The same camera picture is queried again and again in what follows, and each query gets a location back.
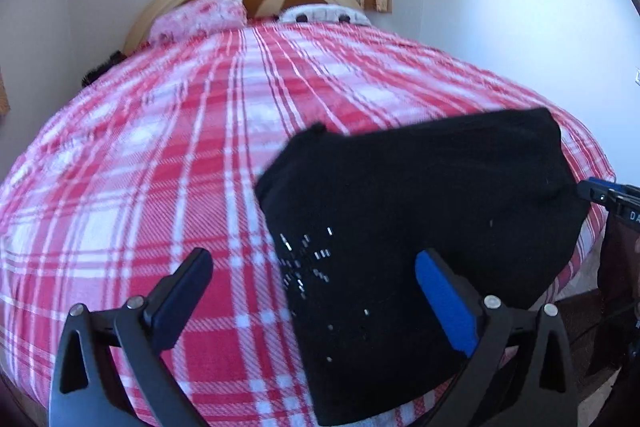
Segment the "dark bundle beside bed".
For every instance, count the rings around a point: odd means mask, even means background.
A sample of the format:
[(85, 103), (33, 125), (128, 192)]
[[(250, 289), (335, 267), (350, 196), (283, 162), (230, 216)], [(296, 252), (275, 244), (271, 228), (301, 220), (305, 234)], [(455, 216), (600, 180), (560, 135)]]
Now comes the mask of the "dark bundle beside bed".
[(89, 72), (87, 72), (87, 74), (81, 80), (81, 88), (90, 86), (91, 83), (94, 83), (114, 66), (125, 61), (126, 58), (127, 55), (123, 54), (122, 51), (114, 52), (104, 63), (96, 66), (93, 69), (90, 69)]

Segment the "white patterned pillow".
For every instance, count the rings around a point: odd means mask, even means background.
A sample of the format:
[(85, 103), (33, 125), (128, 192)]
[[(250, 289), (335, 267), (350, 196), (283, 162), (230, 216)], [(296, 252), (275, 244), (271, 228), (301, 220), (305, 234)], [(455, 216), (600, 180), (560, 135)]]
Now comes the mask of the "white patterned pillow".
[(319, 24), (351, 24), (371, 26), (370, 20), (360, 12), (339, 4), (304, 4), (294, 6), (282, 12), (280, 23), (319, 23)]

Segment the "black pants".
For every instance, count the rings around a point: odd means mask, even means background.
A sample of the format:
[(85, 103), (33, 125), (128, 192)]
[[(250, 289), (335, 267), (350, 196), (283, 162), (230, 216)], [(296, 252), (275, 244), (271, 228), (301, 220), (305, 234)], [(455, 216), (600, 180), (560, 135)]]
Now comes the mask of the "black pants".
[(570, 261), (589, 212), (543, 108), (349, 136), (315, 124), (255, 195), (322, 426), (396, 409), (464, 364), (416, 280), (422, 251), (526, 309)]

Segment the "red white plaid bedspread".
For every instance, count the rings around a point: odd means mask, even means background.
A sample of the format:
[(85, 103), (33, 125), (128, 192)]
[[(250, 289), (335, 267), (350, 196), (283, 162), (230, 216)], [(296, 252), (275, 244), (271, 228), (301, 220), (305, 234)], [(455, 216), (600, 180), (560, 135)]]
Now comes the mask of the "red white plaid bedspread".
[(541, 105), (374, 27), (271, 23), (147, 46), (54, 115), (2, 183), (2, 371), (47, 425), (70, 308), (117, 308), (203, 247), (213, 282), (168, 369), (210, 425), (314, 425), (258, 176), (315, 122), (352, 134)]

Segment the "side window curtain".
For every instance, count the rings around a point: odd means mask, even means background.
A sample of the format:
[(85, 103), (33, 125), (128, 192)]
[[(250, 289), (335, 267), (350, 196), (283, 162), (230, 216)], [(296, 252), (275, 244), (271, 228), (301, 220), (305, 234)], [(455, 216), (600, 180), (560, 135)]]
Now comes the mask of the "side window curtain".
[(8, 95), (6, 94), (6, 87), (4, 87), (3, 78), (0, 74), (0, 116), (4, 117), (8, 115), (10, 110), (11, 106)]

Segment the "pink floral pillow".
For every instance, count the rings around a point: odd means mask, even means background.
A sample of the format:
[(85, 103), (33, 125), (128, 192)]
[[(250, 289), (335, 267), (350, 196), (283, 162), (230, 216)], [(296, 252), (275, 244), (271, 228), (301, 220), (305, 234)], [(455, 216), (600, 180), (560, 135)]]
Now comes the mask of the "pink floral pillow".
[(219, 31), (243, 28), (246, 23), (244, 0), (193, 0), (157, 17), (148, 43), (208, 37)]

